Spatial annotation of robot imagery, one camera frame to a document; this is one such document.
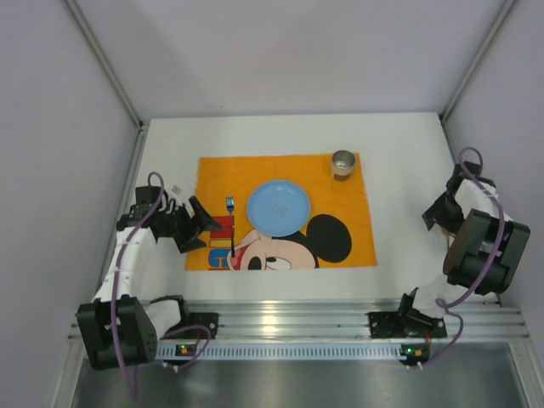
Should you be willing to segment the blue metallic fork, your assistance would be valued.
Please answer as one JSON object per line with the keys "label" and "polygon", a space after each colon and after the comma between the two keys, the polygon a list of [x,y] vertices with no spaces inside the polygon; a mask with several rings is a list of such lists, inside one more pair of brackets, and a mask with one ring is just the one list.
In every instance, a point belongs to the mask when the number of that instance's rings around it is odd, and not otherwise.
{"label": "blue metallic fork", "polygon": [[229,213],[229,230],[230,230],[230,256],[235,257],[235,219],[234,219],[234,210],[235,210],[235,200],[231,194],[228,194],[225,198],[226,210]]}

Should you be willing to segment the blue plastic plate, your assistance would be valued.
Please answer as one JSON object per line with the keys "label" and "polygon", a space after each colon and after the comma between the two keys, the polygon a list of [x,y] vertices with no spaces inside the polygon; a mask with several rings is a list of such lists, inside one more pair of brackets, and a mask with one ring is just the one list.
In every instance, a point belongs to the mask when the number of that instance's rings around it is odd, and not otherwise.
{"label": "blue plastic plate", "polygon": [[249,196],[246,214],[251,226],[269,236],[298,232],[309,220],[311,203],[306,191],[291,181],[272,180]]}

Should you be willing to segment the orange cartoon mouse placemat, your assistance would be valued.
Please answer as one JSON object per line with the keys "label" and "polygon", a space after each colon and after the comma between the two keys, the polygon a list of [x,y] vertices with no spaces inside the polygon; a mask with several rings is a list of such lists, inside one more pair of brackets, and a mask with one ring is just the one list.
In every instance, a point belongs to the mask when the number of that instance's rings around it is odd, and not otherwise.
{"label": "orange cartoon mouse placemat", "polygon": [[[247,200],[261,184],[286,180],[309,196],[311,214],[296,233],[273,237],[255,230],[247,217]],[[220,232],[205,233],[206,247],[191,252],[191,271],[289,271],[356,268],[377,265],[365,181],[360,166],[351,177],[332,177],[332,155],[202,157],[196,196]],[[235,257],[230,256],[230,220],[225,198],[235,200]]]}

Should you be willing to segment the paper cup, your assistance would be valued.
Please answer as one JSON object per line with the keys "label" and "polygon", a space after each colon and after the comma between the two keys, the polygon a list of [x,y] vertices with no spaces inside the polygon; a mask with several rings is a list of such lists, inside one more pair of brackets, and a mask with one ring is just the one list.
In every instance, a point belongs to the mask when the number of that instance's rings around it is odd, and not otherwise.
{"label": "paper cup", "polygon": [[354,153],[348,150],[337,150],[331,157],[331,173],[336,181],[345,181],[351,177],[356,164]]}

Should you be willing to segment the gold spoon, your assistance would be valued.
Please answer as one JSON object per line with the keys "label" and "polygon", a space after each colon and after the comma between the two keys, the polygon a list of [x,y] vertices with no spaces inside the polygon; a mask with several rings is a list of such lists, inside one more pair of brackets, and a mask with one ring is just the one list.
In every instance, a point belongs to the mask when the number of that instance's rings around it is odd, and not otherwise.
{"label": "gold spoon", "polygon": [[441,232],[445,237],[446,248],[449,249],[451,247],[451,234],[446,229],[442,229]]}

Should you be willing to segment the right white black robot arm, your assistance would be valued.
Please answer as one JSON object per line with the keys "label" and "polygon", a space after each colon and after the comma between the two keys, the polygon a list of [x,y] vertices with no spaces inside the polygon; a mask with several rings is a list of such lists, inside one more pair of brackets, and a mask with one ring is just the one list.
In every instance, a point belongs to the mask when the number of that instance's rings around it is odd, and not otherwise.
{"label": "right white black robot arm", "polygon": [[470,161],[454,166],[445,192],[423,213],[430,230],[439,226],[453,239],[441,274],[406,293],[397,312],[410,326],[432,328],[445,312],[471,295],[505,292],[530,238],[530,228],[509,218],[495,183]]}

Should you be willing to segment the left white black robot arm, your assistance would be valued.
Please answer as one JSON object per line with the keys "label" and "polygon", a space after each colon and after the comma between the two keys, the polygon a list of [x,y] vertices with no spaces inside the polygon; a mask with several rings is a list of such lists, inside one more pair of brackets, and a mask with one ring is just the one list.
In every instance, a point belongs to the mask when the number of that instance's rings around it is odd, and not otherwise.
{"label": "left white black robot arm", "polygon": [[213,339],[218,314],[192,314],[180,295],[143,305],[136,296],[147,263],[161,239],[182,254],[205,247],[203,232],[223,231],[195,196],[178,204],[160,186],[140,186],[135,203],[116,224],[116,248],[93,300],[79,306],[76,320],[90,365],[96,371],[139,366],[160,357],[163,338]]}

